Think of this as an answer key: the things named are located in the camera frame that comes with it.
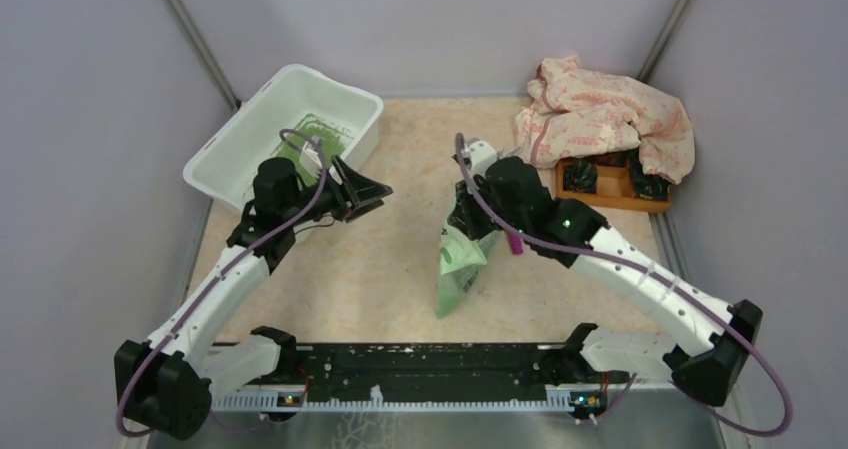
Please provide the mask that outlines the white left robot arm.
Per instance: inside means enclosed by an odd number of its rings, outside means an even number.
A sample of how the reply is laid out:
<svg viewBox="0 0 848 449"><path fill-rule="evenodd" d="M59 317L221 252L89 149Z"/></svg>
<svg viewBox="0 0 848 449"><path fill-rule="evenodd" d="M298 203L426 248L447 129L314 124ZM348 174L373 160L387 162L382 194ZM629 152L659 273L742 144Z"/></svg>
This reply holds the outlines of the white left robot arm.
<svg viewBox="0 0 848 449"><path fill-rule="evenodd" d="M210 350L294 247L296 225L324 217L351 222L393 193L338 156L310 186L291 160L270 158L259 165L252 188L253 199L201 288L144 341L127 340L116 351L116 426L122 435L159 431L186 440L228 393L264 376L277 383L292 380L300 357L296 338L284 331L262 326L240 343L216 354Z"/></svg>

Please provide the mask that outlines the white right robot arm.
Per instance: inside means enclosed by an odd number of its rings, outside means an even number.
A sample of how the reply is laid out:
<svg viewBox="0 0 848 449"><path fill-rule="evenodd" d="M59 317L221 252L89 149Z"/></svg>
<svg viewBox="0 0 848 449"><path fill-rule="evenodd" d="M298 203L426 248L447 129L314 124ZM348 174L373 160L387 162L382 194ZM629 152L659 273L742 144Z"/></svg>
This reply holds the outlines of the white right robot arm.
<svg viewBox="0 0 848 449"><path fill-rule="evenodd" d="M657 335L583 325L563 367L576 381L622 371L665 379L695 401L721 407L755 354L762 309L729 303L673 274L631 244L600 212L552 196L517 156L455 156L460 227L471 239L518 235L538 255L595 278L661 327Z"/></svg>

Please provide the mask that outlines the green cat litter bag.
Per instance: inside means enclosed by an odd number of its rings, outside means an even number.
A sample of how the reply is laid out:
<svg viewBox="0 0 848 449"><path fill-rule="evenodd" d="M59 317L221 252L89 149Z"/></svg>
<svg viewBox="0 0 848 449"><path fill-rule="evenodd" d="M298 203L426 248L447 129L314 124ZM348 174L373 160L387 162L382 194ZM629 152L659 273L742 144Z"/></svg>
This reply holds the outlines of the green cat litter bag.
<svg viewBox="0 0 848 449"><path fill-rule="evenodd" d="M464 301L479 274L488 265L494 248L503 239L499 231L479 240L469 239L461 230L462 222L454 215L458 208L458 201L453 198L440 231L435 311L438 319L453 313Z"/></svg>

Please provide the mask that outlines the white plastic litter box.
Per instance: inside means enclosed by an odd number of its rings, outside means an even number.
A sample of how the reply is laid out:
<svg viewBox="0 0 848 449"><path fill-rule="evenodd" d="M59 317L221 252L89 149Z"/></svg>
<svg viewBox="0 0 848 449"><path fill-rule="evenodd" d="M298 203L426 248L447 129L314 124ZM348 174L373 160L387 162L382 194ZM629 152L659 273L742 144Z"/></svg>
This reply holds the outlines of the white plastic litter box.
<svg viewBox="0 0 848 449"><path fill-rule="evenodd" d="M281 130L319 137L327 158L340 156L359 170L378 145L383 109L375 94L304 65L287 65L191 157L183 179L238 214L253 198L252 181L261 162L286 157L298 171L301 140L286 143Z"/></svg>

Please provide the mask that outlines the purple plastic scoop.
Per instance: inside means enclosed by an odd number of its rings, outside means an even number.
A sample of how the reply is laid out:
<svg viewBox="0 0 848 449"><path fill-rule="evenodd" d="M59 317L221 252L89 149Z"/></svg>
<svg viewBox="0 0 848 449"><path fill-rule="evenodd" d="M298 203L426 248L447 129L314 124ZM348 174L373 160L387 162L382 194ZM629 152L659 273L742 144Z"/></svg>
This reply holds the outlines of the purple plastic scoop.
<svg viewBox="0 0 848 449"><path fill-rule="evenodd" d="M523 241L517 234L508 233L507 241L512 255L522 255L524 253Z"/></svg>

